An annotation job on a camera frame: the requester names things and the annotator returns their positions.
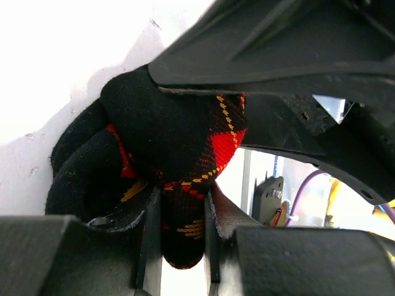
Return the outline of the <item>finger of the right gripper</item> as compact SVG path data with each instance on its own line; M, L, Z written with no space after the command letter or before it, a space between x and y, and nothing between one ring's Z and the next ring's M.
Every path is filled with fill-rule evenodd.
M394 114L354 104L341 123L312 96L249 94L242 146L310 163L371 204L394 199Z
M393 1L215 1L148 66L182 91L394 92Z

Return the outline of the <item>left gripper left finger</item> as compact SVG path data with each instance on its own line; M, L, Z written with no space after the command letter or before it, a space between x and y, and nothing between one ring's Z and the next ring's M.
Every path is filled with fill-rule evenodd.
M1 218L2 295L159 295L160 191L110 215Z

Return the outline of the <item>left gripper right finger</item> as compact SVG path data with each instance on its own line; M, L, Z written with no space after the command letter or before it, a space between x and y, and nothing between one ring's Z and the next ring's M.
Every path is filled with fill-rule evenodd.
M394 244L364 231L270 228L214 186L205 199L209 295L393 295Z

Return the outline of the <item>black red yellow argyle sock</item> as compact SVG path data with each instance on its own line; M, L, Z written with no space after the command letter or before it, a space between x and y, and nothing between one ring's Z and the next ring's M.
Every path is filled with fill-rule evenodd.
M242 143L246 105L244 94L162 93L147 66L114 77L56 142L45 214L90 222L152 184L164 258L194 267L204 254L204 199Z

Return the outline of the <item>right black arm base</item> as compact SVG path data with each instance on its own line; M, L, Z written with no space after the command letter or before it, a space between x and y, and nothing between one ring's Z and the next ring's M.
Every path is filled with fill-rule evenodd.
M290 213L290 201L283 198L284 179L267 177L255 183L251 216L264 226L285 227Z

